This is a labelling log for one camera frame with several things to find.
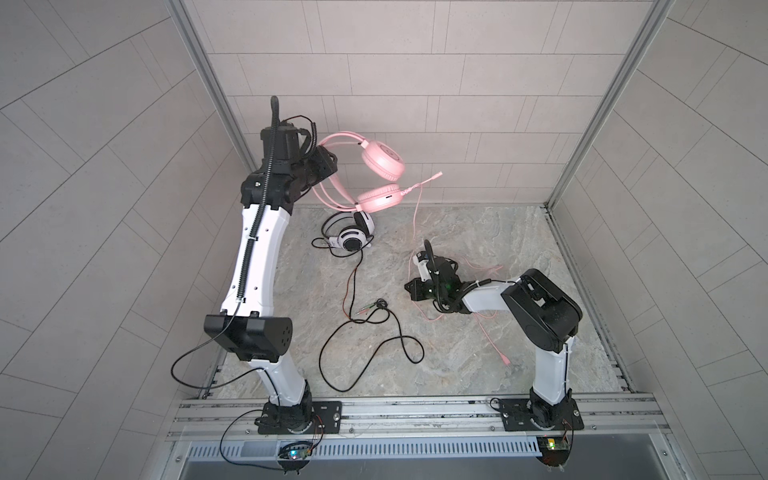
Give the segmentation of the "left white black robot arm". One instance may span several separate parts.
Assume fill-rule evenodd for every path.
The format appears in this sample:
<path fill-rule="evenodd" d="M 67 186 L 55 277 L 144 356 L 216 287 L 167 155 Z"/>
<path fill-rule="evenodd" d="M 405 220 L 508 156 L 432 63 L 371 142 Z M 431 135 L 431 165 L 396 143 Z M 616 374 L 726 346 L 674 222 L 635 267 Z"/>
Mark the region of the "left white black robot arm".
<path fill-rule="evenodd" d="M 262 433 L 308 431 L 312 394 L 289 353 L 293 322 L 274 306 L 279 250 L 295 203 L 334 172 L 335 161 L 316 148 L 314 125 L 277 120 L 261 131 L 262 165 L 240 187 L 242 230 L 230 289 L 205 333 L 261 378 L 268 399 L 256 420 Z"/>

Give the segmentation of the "pink headphones with cable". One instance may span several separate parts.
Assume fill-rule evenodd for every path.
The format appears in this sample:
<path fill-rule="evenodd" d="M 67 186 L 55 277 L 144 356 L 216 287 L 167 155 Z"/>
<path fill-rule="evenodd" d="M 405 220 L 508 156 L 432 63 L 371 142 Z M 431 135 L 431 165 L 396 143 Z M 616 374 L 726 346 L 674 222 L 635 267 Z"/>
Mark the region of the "pink headphones with cable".
<path fill-rule="evenodd" d="M 385 143 L 364 137 L 351 131 L 341 131 L 330 134 L 319 141 L 318 147 L 324 147 L 332 152 L 334 147 L 355 145 L 361 149 L 363 164 L 376 176 L 385 181 L 385 184 L 377 188 L 369 189 L 360 195 L 351 195 L 345 187 L 338 173 L 329 177 L 333 188 L 346 202 L 342 203 L 334 199 L 325 189 L 323 183 L 314 187 L 316 197 L 327 207 L 341 213 L 358 214 L 367 219 L 372 213 L 380 212 L 402 203 L 403 199 L 412 191 L 418 192 L 418 199 L 412 219 L 412 230 L 416 233 L 416 215 L 421 201 L 424 187 L 443 175 L 442 171 L 424 178 L 413 185 L 403 188 L 400 185 L 401 177 L 406 172 L 406 164 L 402 157 Z"/>

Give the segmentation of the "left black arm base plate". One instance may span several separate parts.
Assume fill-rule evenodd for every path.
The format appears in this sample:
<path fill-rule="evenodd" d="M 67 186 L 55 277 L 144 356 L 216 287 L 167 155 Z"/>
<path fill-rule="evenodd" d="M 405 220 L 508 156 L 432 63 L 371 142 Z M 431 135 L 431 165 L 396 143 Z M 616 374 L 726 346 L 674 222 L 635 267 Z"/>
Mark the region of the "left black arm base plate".
<path fill-rule="evenodd" d="M 339 401 L 310 401 L 293 406 L 267 403 L 254 424 L 261 435 L 311 434 L 320 429 L 324 433 L 337 434 L 341 414 L 342 403 Z"/>

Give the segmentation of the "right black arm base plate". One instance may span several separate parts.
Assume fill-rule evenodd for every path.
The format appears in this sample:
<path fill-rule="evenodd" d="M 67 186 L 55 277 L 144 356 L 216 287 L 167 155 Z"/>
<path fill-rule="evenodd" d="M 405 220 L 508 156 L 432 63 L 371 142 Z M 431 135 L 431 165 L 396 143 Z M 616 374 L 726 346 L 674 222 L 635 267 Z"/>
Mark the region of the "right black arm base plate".
<path fill-rule="evenodd" d="M 506 432 L 583 430 L 583 418 L 574 398 L 556 405 L 544 400 L 500 399 L 498 411 Z"/>

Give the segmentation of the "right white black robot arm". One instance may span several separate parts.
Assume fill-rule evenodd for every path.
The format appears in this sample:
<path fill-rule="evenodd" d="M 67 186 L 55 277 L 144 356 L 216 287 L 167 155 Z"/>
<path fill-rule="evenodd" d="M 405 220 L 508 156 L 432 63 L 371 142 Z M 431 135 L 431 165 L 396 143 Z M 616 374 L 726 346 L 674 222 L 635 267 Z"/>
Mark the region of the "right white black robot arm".
<path fill-rule="evenodd" d="M 419 276 L 404 285 L 414 302 L 431 300 L 443 314 L 507 311 L 536 353 L 529 400 L 500 400 L 497 410 L 518 430 L 575 431 L 584 428 L 569 380 L 570 356 L 583 318 L 576 302 L 541 271 L 531 268 L 512 280 L 464 282 L 458 263 L 428 248 L 412 256 Z"/>

